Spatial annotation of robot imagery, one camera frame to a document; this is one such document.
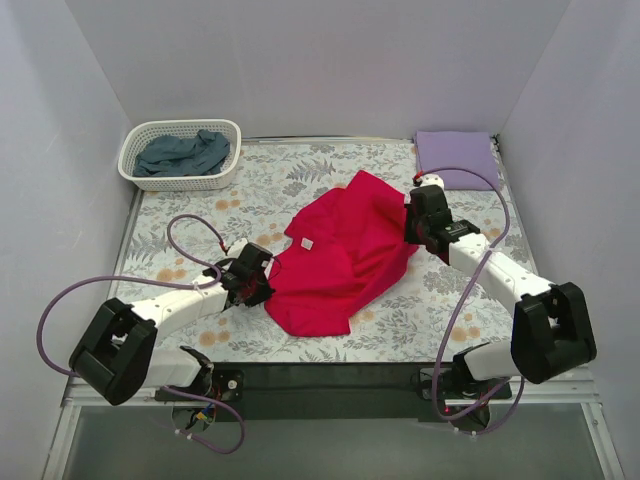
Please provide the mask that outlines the white perforated plastic basket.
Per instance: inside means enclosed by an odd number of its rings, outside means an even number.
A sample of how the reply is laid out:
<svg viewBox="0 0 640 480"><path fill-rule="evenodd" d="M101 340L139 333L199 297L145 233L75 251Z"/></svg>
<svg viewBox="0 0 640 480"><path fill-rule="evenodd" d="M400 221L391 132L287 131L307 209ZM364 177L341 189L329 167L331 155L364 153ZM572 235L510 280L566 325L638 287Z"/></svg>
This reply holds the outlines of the white perforated plastic basket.
<svg viewBox="0 0 640 480"><path fill-rule="evenodd" d="M194 137L199 130L221 133L230 143L229 154L219 173L206 176L138 177L134 176L136 156L162 135ZM160 120L142 123L126 136L118 159L118 172L143 191L207 191L226 188L237 173L242 133L239 125L227 119Z"/></svg>

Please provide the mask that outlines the aluminium frame rail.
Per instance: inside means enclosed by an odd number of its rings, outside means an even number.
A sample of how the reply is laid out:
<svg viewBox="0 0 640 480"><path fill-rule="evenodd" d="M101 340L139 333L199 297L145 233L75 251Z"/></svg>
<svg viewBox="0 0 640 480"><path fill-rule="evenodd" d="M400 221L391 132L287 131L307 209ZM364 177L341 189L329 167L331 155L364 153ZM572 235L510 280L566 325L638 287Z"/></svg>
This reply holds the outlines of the aluminium frame rail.
<svg viewBox="0 0 640 480"><path fill-rule="evenodd" d="M525 383L523 403L597 403L600 395L593 375L582 366L560 374L544 383Z"/></svg>

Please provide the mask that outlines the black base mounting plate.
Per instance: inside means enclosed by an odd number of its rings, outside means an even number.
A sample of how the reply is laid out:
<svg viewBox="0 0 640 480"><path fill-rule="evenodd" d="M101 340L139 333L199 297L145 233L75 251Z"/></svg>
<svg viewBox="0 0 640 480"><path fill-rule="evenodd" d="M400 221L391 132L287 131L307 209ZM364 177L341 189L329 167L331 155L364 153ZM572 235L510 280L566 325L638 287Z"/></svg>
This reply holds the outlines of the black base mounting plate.
<svg viewBox="0 0 640 480"><path fill-rule="evenodd" d="M245 420L438 422L430 363L219 363L211 395Z"/></svg>

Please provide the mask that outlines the crumpled grey-blue t shirt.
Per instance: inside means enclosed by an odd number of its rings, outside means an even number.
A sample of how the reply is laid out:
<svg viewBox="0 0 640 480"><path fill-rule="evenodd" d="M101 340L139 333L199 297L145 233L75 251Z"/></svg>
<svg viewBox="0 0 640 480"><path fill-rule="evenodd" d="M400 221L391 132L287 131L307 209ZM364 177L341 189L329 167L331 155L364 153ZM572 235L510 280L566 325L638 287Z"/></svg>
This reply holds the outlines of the crumpled grey-blue t shirt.
<svg viewBox="0 0 640 480"><path fill-rule="evenodd" d="M151 140L136 156L133 176L141 178L209 176L221 172L231 150L218 132L201 129L194 137L163 135Z"/></svg>

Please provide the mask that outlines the folded purple t shirt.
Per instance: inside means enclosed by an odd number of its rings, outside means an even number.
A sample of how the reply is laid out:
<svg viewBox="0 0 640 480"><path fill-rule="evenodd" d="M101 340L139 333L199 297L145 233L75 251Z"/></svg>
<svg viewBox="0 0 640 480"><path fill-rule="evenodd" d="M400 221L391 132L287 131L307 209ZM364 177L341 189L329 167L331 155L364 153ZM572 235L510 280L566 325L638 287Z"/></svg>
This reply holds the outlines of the folded purple t shirt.
<svg viewBox="0 0 640 480"><path fill-rule="evenodd" d="M434 171L449 190L489 191L500 185L487 132L417 131L414 145L419 171Z"/></svg>

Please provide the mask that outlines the floral patterned table cloth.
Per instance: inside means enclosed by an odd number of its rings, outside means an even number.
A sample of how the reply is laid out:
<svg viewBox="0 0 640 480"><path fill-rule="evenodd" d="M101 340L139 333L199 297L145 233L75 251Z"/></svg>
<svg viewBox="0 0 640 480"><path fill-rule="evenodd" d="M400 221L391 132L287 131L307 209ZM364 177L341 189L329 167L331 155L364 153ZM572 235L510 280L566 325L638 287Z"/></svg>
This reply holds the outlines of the floral patterned table cloth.
<svg viewBox="0 0 640 480"><path fill-rule="evenodd" d="M245 145L234 181L216 191L147 192L134 205L116 296L131 302L165 292L169 282L197 277L218 259L218 240L246 238L273 253L289 245L293 216L359 171L406 192L416 169L408 142ZM401 281L350 320L342 337L296 338L260 307L235 307L172 333L163 350L190 346L217 362L426 362L488 341L507 339L506 310L475 288L460 314L454 307L467 277L425 251Z"/></svg>

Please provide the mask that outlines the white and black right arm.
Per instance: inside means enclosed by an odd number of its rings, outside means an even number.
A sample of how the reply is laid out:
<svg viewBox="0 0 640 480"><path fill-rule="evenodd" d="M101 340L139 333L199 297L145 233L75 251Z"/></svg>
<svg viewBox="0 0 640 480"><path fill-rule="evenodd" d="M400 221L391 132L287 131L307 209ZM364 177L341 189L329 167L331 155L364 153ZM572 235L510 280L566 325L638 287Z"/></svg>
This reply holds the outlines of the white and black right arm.
<svg viewBox="0 0 640 480"><path fill-rule="evenodd" d="M475 225L453 218L439 185L416 185L405 209L406 241L469 275L465 290L481 286L512 318L509 340L468 348L448 370L434 369L432 395L514 376L541 384L596 358L585 295L577 285L555 284L496 251Z"/></svg>

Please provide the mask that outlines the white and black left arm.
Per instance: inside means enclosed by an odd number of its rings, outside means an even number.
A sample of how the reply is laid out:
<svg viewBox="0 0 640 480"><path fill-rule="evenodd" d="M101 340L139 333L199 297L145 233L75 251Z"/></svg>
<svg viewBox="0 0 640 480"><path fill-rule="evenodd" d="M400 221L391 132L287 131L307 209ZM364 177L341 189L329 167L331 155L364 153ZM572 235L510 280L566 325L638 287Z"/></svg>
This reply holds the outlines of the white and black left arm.
<svg viewBox="0 0 640 480"><path fill-rule="evenodd" d="M131 304L107 300L71 354L71 370L113 406L142 388L168 386L198 396L210 394L214 364L206 355L192 347L165 351L156 346L201 318L264 303L275 292L268 283L273 263L271 252L241 240L186 290Z"/></svg>

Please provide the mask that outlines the red t shirt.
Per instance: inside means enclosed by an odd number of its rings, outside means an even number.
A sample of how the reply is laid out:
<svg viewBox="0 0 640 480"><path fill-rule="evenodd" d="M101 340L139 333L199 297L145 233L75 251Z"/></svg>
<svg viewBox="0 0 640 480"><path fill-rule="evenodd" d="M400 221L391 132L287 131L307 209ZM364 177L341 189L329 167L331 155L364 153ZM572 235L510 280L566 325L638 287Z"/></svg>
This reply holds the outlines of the red t shirt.
<svg viewBox="0 0 640 480"><path fill-rule="evenodd" d="M269 280L268 315L296 337L349 334L351 317L407 271L417 248L405 219L403 194L365 171L301 209Z"/></svg>

